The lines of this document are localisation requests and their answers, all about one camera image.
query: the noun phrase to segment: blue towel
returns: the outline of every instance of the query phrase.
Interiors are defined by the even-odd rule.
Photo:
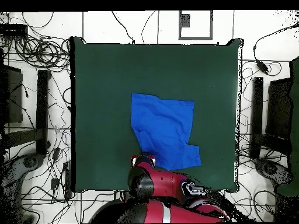
[[[132,94],[131,126],[140,148],[156,157],[157,166],[175,170],[201,165],[199,147],[187,144],[193,108],[193,101]]]

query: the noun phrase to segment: black bar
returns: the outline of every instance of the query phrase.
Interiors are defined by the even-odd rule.
[[[263,78],[255,77],[252,81],[252,107],[251,107],[251,138],[249,140],[249,157],[259,158],[260,144],[255,139],[262,134],[263,124]]]
[[[278,138],[268,134],[253,134],[255,144],[268,147],[286,156],[291,153],[291,141],[289,139]]]
[[[69,38],[69,65],[71,68],[71,153],[72,153],[72,165],[71,165],[71,190],[73,193],[77,193],[76,188],[76,137],[75,137],[75,127],[76,127],[76,98],[75,98],[75,41],[74,37]]]
[[[6,149],[15,147],[27,142],[41,140],[44,138],[44,129],[30,130],[30,131],[16,131],[4,135],[3,145]]]
[[[0,136],[5,135],[4,123],[6,115],[6,99],[7,92],[4,90],[5,75],[3,73],[4,65],[4,51],[0,48]],[[0,139],[0,166],[2,166],[5,157],[5,146],[3,145],[3,138]]]
[[[43,69],[38,71],[37,76],[36,128],[44,129],[44,137],[36,141],[36,152],[45,155],[48,149],[48,83],[51,73]]]

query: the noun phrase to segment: white tile floor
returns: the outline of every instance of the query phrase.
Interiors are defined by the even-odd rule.
[[[145,12],[115,12],[116,16],[120,19],[122,24],[125,25],[129,35],[135,40],[138,44],[142,43],[141,32],[146,23],[148,17],[153,13],[153,10],[147,10]],[[24,17],[27,20],[29,25],[32,26],[42,26],[47,23],[50,19],[51,12],[37,12],[37,13],[25,13]],[[164,44],[172,43],[182,43],[182,44],[193,44],[193,43],[213,43],[213,44],[227,44],[232,38],[242,38],[244,39],[243,47],[243,64],[245,68],[251,68],[253,72],[256,72],[258,69],[254,62],[247,62],[247,60],[254,59],[252,47],[254,46],[257,39],[260,37],[272,33],[282,27],[287,27],[293,25],[295,22],[299,21],[297,12],[288,12],[288,11],[275,11],[275,10],[215,10],[214,11],[214,20],[213,20],[213,40],[212,41],[179,41],[178,40],[178,11],[156,11],[151,18],[149,19],[143,33],[143,39],[145,43],[155,44],[158,42]],[[11,23],[23,23],[23,18],[21,13],[11,13],[10,14]],[[51,37],[60,37],[67,39],[70,36],[81,36],[85,39],[87,43],[130,43],[131,40],[127,37],[125,30],[121,27],[118,22],[115,20],[111,12],[54,12],[52,21],[43,28],[36,28],[35,31],[38,31],[42,35],[51,36]],[[35,36],[34,33],[29,30],[29,34]],[[53,39],[54,41],[61,44],[62,40]],[[270,84],[270,81],[286,78],[290,76],[290,70],[288,67],[288,62],[297,56],[299,56],[299,34],[296,30],[288,30],[274,36],[267,37],[258,43],[256,49],[256,56],[260,60],[264,60],[265,63],[270,63],[275,61],[285,61],[281,62],[281,72],[274,77],[267,76],[261,72],[257,72],[255,76],[264,77],[264,100],[267,99],[267,87]],[[17,67],[22,69],[23,73],[23,84],[30,88],[27,90],[30,97],[26,98],[25,93],[23,94],[23,107],[27,109],[28,114],[31,116],[33,124],[36,122],[36,80],[37,73],[36,69],[32,66],[26,64],[25,62],[14,61],[19,60],[18,55],[9,54],[10,60],[5,60],[6,64],[10,66]],[[271,64],[272,72],[274,75],[279,72],[279,65],[276,63]],[[250,82],[251,70],[244,70],[244,78],[246,78],[246,83]],[[70,113],[64,104],[60,92],[63,92],[66,88],[71,86],[69,79],[69,74],[67,71],[53,73],[53,79],[50,80],[49,88],[50,93],[53,96],[49,95],[49,106],[53,105],[49,109],[49,122],[48,122],[48,139],[54,144],[56,136],[58,137],[57,143],[62,137],[62,132],[64,129],[69,128],[70,126]],[[69,100],[69,91],[65,95],[66,100]],[[248,84],[246,91],[242,95],[241,109],[246,109],[251,105],[249,101],[245,98],[251,100],[251,83]],[[242,111],[241,116],[241,133],[249,133],[246,124],[250,123],[250,108]],[[263,116],[263,131],[265,131],[266,123],[266,112]],[[30,121],[26,116],[26,113],[23,113],[23,122],[18,124],[14,123],[10,125],[10,129],[6,129],[6,132],[10,131],[19,131],[22,128],[30,128]],[[65,130],[64,137],[66,137],[66,144],[71,143],[70,135],[65,133],[69,130]],[[60,148],[67,148],[67,145],[64,143],[60,144]],[[246,144],[244,140],[241,141],[241,145]],[[10,149],[9,157],[14,156],[21,147],[25,145],[20,145]],[[35,144],[31,144],[28,147],[25,147],[20,151],[20,155],[25,154],[30,151],[34,151]],[[68,159],[71,158],[70,150],[66,149]],[[247,161],[247,158],[243,158],[241,162]],[[62,169],[63,162],[66,161],[65,155],[57,163],[57,170]],[[286,160],[281,159],[280,163],[286,166]],[[38,176],[43,174],[47,170],[47,162],[45,160],[41,168],[29,173],[26,176],[26,179],[29,179],[33,176]],[[38,176],[36,178],[30,179],[23,183],[22,193],[27,193],[33,186],[43,186],[43,188],[48,191],[50,189],[51,177],[47,180],[49,176],[48,172],[45,172],[44,175]],[[238,201],[238,209],[245,213],[251,213],[253,218],[256,218],[255,211],[253,210],[252,201],[249,199],[249,192],[254,195],[255,192],[260,190],[269,190],[273,191],[273,187],[269,180],[261,177],[257,174],[254,169],[254,164],[251,162],[246,163],[245,165],[240,165],[239,167],[239,177],[240,190],[236,193],[229,194],[225,193],[225,196],[233,203]],[[24,207],[27,207],[38,213],[40,213],[39,223],[50,223],[56,214],[61,215],[61,210],[67,204],[63,205],[61,203],[48,204],[50,203],[51,198],[45,195],[41,190],[34,188],[32,190],[32,195],[26,196],[23,200]],[[91,206],[96,196],[99,193],[111,194],[111,191],[99,192],[99,191],[87,191],[82,194],[82,210],[87,209]],[[61,190],[58,192],[58,198],[63,198]],[[71,207],[65,215],[60,220],[54,221],[54,223],[77,223],[77,220],[80,218],[80,194],[74,198],[75,200],[70,202]],[[97,201],[85,211],[84,223],[88,222],[93,213],[105,203],[113,199],[113,195],[101,195],[97,197]],[[274,205],[275,199],[267,194],[261,193],[257,196],[257,202],[264,205]],[[263,211],[259,213],[261,218],[264,221],[272,221],[273,217],[270,213]]]

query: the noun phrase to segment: dark green tabletop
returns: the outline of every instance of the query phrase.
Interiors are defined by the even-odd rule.
[[[130,156],[140,153],[131,94],[143,93],[195,102],[189,144],[200,147],[202,165],[177,172],[235,191],[240,44],[84,44],[75,37],[76,190],[127,189]]]

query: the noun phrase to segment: black frame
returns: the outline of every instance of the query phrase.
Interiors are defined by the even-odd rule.
[[[183,22],[183,19],[190,19],[190,15],[182,14],[182,11],[179,10],[179,40],[213,40],[213,11],[210,10],[210,36],[209,37],[182,37],[182,27],[188,27]]]

